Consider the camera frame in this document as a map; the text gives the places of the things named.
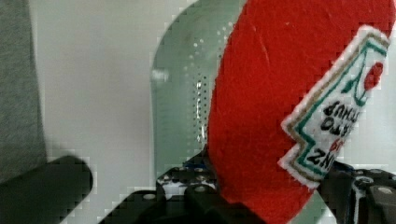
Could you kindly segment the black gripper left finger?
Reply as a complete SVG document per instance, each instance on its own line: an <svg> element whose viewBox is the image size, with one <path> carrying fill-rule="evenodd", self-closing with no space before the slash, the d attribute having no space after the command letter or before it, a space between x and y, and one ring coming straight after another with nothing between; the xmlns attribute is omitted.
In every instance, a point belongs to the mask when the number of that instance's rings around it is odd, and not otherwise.
<svg viewBox="0 0 396 224"><path fill-rule="evenodd" d="M139 190L99 224L267 224L242 203L219 194L216 173L203 149L160 175L153 190Z"/></svg>

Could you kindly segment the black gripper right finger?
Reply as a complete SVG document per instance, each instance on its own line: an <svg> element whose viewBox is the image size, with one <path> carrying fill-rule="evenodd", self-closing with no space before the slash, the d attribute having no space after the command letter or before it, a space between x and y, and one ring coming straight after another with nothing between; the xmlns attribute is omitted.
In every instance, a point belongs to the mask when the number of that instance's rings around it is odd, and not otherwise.
<svg viewBox="0 0 396 224"><path fill-rule="evenodd" d="M337 224L396 224L395 174L336 161L318 193Z"/></svg>

